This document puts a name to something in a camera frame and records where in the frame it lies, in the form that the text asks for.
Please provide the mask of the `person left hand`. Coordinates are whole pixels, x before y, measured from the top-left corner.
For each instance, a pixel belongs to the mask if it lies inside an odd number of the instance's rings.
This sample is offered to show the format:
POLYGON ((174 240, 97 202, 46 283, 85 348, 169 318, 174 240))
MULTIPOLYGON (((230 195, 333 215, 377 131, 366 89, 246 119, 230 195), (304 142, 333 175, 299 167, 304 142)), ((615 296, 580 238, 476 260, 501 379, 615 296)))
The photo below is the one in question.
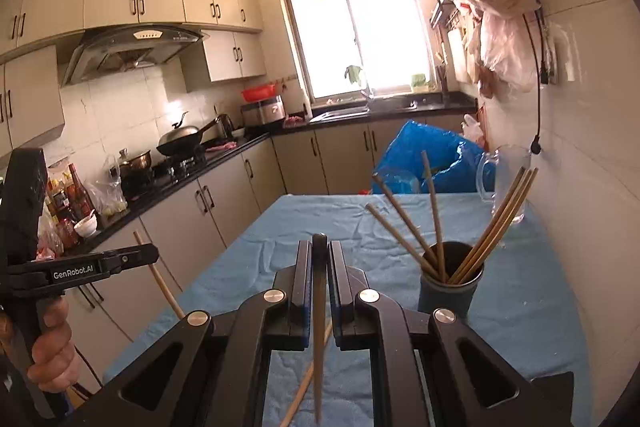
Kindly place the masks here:
POLYGON ((27 369, 27 376, 44 392, 60 393, 78 382, 80 358, 67 317, 65 298, 53 300, 43 314, 46 331, 32 347, 34 363, 27 369))

